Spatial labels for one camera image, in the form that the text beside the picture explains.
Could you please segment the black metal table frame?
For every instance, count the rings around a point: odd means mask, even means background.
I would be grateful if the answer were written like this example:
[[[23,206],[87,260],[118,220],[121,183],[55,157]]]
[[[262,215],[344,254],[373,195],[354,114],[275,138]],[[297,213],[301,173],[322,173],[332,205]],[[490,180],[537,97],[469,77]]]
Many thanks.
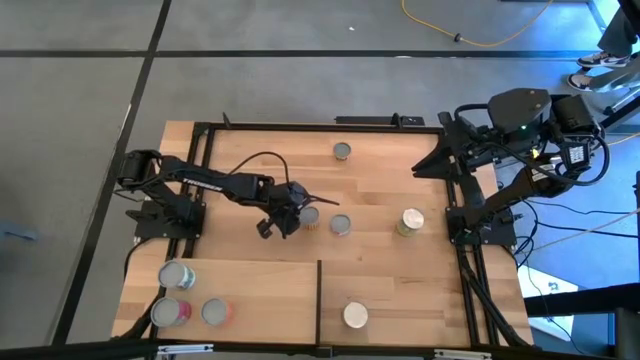
[[[352,148],[345,161],[333,154],[339,142]],[[445,218],[450,186],[415,178],[411,170],[436,142],[436,131],[428,128],[401,133],[268,124],[217,131],[213,168],[290,178],[340,205],[317,202],[315,230],[263,239],[255,229],[256,209],[208,193],[204,232],[191,259],[322,260],[320,345],[467,347],[464,295]],[[396,231],[407,208],[425,218],[410,237]],[[345,236],[330,229],[336,214],[351,220]],[[343,322],[342,310],[350,302],[368,309],[361,329]]]

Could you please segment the white paper sheet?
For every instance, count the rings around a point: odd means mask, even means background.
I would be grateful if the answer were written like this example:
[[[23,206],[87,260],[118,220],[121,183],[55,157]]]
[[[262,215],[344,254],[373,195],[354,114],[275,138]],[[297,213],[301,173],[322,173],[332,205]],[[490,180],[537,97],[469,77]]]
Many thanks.
[[[574,293],[579,287],[563,279],[554,277],[539,270],[522,265],[518,269],[518,279],[521,293],[525,299],[539,295],[553,295],[560,293]],[[537,317],[528,317],[529,325],[548,335],[554,336],[565,342],[570,341],[574,316],[548,317],[545,314]]]

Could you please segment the blue floor object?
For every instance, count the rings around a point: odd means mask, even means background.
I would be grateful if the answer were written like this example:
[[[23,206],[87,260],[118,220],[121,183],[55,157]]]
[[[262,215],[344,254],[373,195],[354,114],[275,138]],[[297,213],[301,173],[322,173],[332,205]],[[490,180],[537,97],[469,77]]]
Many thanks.
[[[29,241],[36,241],[38,238],[36,232],[29,230],[23,226],[13,223],[0,222],[0,239],[5,239],[10,236]]]

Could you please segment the green can with white lid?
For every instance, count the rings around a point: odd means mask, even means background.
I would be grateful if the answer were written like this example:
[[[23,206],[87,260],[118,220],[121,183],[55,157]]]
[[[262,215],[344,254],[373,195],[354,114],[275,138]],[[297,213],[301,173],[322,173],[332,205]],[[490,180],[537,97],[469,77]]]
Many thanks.
[[[424,226],[424,215],[416,208],[405,209],[396,225],[396,231],[405,237],[410,237],[417,233]]]

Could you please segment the cream-lidded can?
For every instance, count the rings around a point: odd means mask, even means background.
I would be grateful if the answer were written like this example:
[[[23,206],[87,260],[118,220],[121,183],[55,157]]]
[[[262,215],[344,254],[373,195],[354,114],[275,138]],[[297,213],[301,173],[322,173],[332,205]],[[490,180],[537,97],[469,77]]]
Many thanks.
[[[349,328],[361,329],[368,322],[368,309],[360,302],[350,302],[342,310],[342,319]]]

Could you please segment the black box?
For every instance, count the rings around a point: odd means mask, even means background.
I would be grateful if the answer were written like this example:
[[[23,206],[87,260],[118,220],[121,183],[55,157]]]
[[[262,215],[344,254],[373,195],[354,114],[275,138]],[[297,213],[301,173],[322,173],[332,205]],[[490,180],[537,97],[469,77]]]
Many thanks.
[[[640,313],[615,311],[614,353],[618,360],[640,360]]]

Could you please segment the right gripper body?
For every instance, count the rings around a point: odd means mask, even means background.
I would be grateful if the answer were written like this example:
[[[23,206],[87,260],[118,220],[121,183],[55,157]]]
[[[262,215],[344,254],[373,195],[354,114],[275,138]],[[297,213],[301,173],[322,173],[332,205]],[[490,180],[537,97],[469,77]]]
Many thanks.
[[[459,163],[475,171],[494,162],[494,154],[483,142],[478,127],[464,117],[456,118],[450,112],[438,113],[438,120],[444,130],[439,143]]]

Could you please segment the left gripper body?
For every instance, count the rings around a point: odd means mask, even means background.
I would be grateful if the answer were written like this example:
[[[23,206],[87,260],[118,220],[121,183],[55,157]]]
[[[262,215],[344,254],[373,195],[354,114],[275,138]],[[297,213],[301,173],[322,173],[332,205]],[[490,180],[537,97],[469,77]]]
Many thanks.
[[[280,231],[282,238],[296,232],[300,227],[300,211],[308,203],[308,192],[298,182],[291,181],[275,185],[269,192],[269,221]]]

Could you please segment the silver metal bracket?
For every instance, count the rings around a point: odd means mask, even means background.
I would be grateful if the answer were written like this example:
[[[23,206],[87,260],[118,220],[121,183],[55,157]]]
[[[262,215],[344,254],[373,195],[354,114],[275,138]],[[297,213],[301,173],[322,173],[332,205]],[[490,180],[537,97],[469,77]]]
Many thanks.
[[[487,352],[435,349],[434,360],[493,360],[492,354]]]
[[[157,349],[158,355],[181,355],[195,353],[210,353],[214,350],[213,344],[182,344],[164,345]]]

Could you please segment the low wooden shelf board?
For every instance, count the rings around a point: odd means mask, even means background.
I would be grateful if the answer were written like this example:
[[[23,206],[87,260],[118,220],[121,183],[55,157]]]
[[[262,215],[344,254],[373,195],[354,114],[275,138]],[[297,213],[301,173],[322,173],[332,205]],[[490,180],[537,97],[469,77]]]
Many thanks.
[[[191,317],[161,328],[157,336],[175,340],[237,343],[312,344],[315,342],[317,262],[186,259],[196,273],[187,290],[168,297],[188,302]],[[231,316],[220,326],[205,323],[204,303],[221,298]]]

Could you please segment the orange-label can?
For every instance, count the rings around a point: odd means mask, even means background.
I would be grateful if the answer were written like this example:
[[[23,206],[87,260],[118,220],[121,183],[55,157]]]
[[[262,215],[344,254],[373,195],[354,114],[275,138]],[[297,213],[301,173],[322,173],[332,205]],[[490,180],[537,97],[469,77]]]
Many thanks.
[[[232,315],[231,305],[222,298],[211,298],[201,307],[201,318],[210,326],[226,324]]]

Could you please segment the black divider bar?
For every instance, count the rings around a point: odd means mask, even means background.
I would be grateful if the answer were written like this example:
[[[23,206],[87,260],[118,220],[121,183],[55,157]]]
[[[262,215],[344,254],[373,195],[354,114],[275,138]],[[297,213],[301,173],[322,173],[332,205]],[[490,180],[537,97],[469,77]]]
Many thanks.
[[[321,326],[322,326],[322,273],[323,261],[316,261],[316,295],[315,295],[315,331],[314,344],[319,347],[321,344]]]

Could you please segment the small grey-lidded can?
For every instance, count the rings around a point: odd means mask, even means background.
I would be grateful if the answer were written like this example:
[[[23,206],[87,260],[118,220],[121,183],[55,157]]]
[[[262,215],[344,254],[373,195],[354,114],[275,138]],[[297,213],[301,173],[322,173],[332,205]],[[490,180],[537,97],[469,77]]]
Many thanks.
[[[345,214],[336,214],[330,220],[330,229],[337,236],[345,236],[351,230],[351,220]]]

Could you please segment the red-label can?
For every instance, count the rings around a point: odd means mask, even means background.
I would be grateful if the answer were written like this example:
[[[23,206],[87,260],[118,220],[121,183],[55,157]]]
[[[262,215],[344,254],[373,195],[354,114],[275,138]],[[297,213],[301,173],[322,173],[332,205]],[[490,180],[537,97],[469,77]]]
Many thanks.
[[[188,302],[162,297],[153,304],[150,319],[157,327],[174,327],[185,324],[191,313],[192,308]]]

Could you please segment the black rig bar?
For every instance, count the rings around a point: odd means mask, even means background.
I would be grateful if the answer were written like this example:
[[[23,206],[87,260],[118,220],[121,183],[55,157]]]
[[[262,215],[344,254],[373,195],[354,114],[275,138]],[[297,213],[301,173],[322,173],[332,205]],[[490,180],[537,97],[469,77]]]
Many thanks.
[[[329,346],[261,344],[233,342],[179,342],[174,340],[116,339],[102,342],[49,345],[0,350],[0,360],[132,360],[158,355],[157,349],[164,345],[213,344],[210,353],[265,353],[288,356],[308,355],[319,359],[339,356],[399,356],[419,357],[434,360],[435,349],[456,349],[492,354],[493,360],[616,360],[615,358],[548,352],[535,347],[504,347],[478,345],[470,348],[444,347],[384,347],[384,346]]]

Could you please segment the black crossbeam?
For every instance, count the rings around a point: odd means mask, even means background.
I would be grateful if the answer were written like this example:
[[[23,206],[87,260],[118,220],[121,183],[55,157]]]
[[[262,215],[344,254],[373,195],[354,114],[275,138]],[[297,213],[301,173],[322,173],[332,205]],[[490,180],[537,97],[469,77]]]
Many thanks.
[[[524,299],[530,317],[614,313],[622,308],[640,312],[640,283],[580,290]]]

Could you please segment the person's shoe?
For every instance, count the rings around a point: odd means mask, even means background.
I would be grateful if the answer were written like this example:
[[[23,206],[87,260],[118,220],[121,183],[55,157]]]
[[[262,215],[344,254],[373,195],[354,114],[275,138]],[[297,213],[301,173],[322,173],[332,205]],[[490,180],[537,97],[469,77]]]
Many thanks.
[[[567,84],[575,90],[583,92],[591,92],[593,78],[585,74],[571,74],[567,77]]]
[[[634,55],[618,57],[608,52],[601,51],[578,58],[577,64],[581,68],[620,68],[625,67],[633,59]]]

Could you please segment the white and green label can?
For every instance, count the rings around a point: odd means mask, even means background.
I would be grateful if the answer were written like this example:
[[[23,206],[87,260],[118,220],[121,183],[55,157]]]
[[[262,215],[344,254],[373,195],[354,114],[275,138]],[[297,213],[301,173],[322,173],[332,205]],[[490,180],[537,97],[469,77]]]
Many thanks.
[[[194,270],[175,260],[166,262],[158,271],[158,282],[164,288],[187,290],[194,285],[195,280]]]

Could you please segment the black metal floor stand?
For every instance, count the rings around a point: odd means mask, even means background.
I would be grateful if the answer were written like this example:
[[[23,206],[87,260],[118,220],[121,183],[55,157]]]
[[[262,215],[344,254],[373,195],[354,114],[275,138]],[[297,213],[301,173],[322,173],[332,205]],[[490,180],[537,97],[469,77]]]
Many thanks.
[[[631,88],[622,98],[602,110],[604,118],[599,121],[600,127],[607,133],[616,130],[625,132],[640,132],[640,124],[626,125],[636,115],[640,114],[640,86]]]

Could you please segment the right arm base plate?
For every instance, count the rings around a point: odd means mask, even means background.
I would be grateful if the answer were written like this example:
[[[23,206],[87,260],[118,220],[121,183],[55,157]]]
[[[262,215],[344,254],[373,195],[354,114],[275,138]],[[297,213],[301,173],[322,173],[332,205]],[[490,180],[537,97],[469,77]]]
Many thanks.
[[[482,215],[479,209],[450,207],[445,215],[449,238],[455,245],[516,244],[516,216],[509,208]]]

